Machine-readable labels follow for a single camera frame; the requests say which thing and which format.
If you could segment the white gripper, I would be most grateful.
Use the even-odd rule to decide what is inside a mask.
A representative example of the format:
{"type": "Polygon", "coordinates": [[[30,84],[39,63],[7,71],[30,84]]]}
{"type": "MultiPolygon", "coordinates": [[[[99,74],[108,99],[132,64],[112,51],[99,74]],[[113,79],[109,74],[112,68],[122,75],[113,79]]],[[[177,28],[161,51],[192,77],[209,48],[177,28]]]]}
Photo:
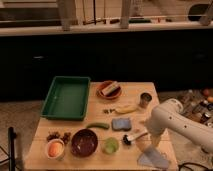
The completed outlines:
{"type": "Polygon", "coordinates": [[[156,125],[148,125],[147,130],[150,134],[151,143],[153,146],[158,146],[161,141],[161,135],[164,130],[156,125]]]}

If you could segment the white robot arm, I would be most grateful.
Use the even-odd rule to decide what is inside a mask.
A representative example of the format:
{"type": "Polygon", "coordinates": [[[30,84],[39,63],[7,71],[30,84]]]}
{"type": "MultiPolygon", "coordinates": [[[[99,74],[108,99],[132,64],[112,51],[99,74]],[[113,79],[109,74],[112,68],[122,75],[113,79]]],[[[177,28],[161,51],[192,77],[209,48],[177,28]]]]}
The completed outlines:
{"type": "Polygon", "coordinates": [[[166,129],[173,130],[213,153],[213,128],[182,116],[182,111],[183,105],[179,100],[168,99],[152,109],[145,127],[154,137],[161,136],[166,129]]]}

